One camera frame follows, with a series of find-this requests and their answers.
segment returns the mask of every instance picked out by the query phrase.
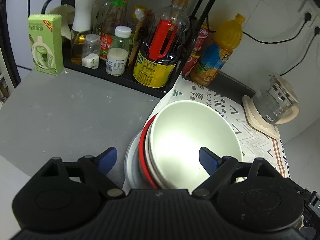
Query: power cord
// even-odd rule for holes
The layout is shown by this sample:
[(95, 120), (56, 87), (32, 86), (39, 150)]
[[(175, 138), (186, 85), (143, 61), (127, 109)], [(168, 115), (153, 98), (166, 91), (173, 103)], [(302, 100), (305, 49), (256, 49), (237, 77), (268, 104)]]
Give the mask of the power cord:
[[(288, 41), (294, 40), (294, 39), (301, 33), (301, 31), (302, 31), (303, 27), (306, 25), (306, 23), (307, 23), (308, 21), (310, 21), (310, 20), (311, 20), (311, 13), (308, 13), (308, 12), (307, 12), (307, 13), (305, 14), (305, 16), (304, 16), (304, 23), (303, 23), (302, 27), (300, 28), (299, 32), (298, 32), (294, 37), (292, 37), (292, 38), (290, 38), (290, 39), (287, 39), (287, 40), (283, 40), (283, 41), (274, 41), (274, 42), (259, 41), (259, 40), (257, 40), (256, 38), (252, 37), (250, 34), (248, 34), (248, 33), (246, 33), (246, 32), (242, 32), (242, 33), (245, 34), (245, 35), (247, 35), (248, 37), (250, 37), (250, 38), (253, 39), (254, 41), (259, 42), (259, 43), (263, 43), (263, 44), (279, 44), (279, 43), (284, 43), (284, 42), (288, 42)], [(215, 32), (216, 32), (216, 31), (210, 30), (208, 17), (207, 17), (207, 28), (208, 28), (208, 31), (209, 31), (210, 33), (215, 33)]]
[(308, 50), (309, 50), (309, 48), (310, 48), (313, 40), (315, 39), (315, 37), (316, 37), (317, 35), (319, 35), (319, 33), (320, 33), (320, 28), (319, 28), (319, 27), (316, 27), (316, 28), (315, 28), (315, 34), (313, 35), (313, 37), (312, 37), (312, 39), (311, 39), (311, 41), (310, 41), (310, 43), (309, 43), (309, 45), (308, 45), (308, 47), (307, 47), (307, 50), (306, 50), (303, 58), (302, 58), (296, 65), (294, 65), (292, 68), (290, 68), (288, 71), (284, 72), (283, 74), (280, 74), (280, 76), (283, 76), (283, 75), (289, 73), (291, 70), (293, 70), (296, 66), (298, 66), (298, 65), (304, 60), (304, 58), (306, 57), (306, 55), (307, 55), (307, 53), (308, 53)]

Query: black shelf frame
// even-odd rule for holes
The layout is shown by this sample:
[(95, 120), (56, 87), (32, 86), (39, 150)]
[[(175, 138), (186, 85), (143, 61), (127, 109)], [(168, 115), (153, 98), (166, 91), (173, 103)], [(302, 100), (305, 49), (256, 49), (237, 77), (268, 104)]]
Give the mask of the black shelf frame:
[[(46, 10), (47, 5), (52, 0), (47, 0), (45, 4), (42, 7), (41, 13), (44, 13)], [(81, 65), (73, 64), (70, 60), (70, 47), (66, 44), (63, 45), (63, 63), (66, 68), (76, 70), (97, 78), (101, 78), (119, 85), (123, 85), (125, 87), (129, 87), (134, 90), (138, 90), (140, 92), (155, 96), (157, 98), (162, 98), (166, 92), (168, 92), (175, 84), (177, 78), (179, 77), (183, 66), (187, 62), (193, 47), (196, 43), (198, 32), (200, 31), (201, 25), (203, 24), (204, 20), (207, 18), (209, 11), (214, 4), (215, 0), (208, 0), (207, 5), (204, 8), (204, 11), (202, 12), (199, 20), (196, 19), (196, 13), (202, 4), (203, 0), (198, 0), (192, 14), (189, 16), (190, 19), (190, 35), (186, 42), (185, 47), (185, 53), (180, 58), (180, 64), (176, 65), (174, 68), (171, 76), (169, 77), (169, 80), (167, 84), (162, 88), (151, 88), (147, 87), (145, 85), (142, 85), (141, 83), (137, 82), (135, 78), (133, 77), (132, 71), (133, 71), (133, 65), (129, 65), (124, 74), (121, 76), (112, 76), (106, 73), (105, 70), (105, 62), (100, 61), (99, 67), (97, 69), (90, 69), (87, 67), (83, 67)]]

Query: gray countertop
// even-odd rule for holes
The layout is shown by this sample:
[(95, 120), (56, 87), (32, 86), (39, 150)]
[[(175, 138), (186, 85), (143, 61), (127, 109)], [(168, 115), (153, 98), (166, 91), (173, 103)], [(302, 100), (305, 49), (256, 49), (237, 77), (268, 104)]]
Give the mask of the gray countertop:
[(70, 69), (32, 71), (0, 110), (0, 155), (29, 176), (49, 158), (76, 161), (116, 147), (108, 177), (124, 182), (124, 156), (159, 98)]

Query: patterned placemat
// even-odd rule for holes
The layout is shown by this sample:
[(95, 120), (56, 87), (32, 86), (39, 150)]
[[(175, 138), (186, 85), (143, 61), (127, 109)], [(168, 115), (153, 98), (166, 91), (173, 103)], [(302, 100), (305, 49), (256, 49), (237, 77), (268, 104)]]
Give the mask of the patterned placemat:
[(250, 127), (241, 105), (203, 86), (178, 78), (172, 91), (160, 100), (150, 117), (167, 104), (177, 100), (201, 102), (225, 118), (240, 141), (244, 162), (253, 162), (254, 158), (262, 157), (271, 163), (283, 177), (290, 176), (289, 165), (281, 141)]

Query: green tea drink carton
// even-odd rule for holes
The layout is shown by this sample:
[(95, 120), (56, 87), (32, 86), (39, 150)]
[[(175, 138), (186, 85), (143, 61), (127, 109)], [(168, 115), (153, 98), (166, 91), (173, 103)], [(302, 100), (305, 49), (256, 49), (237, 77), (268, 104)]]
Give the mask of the green tea drink carton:
[(31, 14), (28, 25), (35, 69), (58, 75), (63, 69), (61, 15)]

